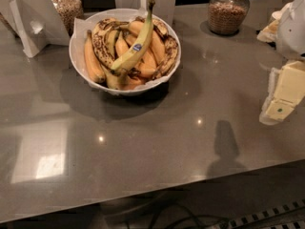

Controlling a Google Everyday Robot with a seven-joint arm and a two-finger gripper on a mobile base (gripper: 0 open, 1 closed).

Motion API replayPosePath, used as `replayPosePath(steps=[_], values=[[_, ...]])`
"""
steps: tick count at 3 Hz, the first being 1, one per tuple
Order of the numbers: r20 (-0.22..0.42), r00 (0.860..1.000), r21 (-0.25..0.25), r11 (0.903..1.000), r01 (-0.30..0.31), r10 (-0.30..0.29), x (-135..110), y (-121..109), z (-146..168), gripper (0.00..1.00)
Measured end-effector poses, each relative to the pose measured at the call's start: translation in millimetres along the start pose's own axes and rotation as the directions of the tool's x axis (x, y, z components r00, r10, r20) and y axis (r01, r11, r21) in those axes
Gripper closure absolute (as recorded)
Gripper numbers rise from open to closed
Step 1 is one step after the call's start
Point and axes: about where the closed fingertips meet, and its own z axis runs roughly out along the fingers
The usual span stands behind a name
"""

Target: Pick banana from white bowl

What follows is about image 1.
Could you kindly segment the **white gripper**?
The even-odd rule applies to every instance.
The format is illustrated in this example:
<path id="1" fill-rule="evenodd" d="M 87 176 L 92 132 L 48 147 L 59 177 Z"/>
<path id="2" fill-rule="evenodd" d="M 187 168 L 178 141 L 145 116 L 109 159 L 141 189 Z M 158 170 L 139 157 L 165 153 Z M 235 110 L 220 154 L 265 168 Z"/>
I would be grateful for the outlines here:
<path id="1" fill-rule="evenodd" d="M 276 44 L 276 49 L 290 59 L 281 69 L 272 68 L 268 96 L 259 121 L 275 125 L 285 120 L 305 97 L 305 0 L 294 0 L 272 13 L 268 25 L 257 37 Z"/>

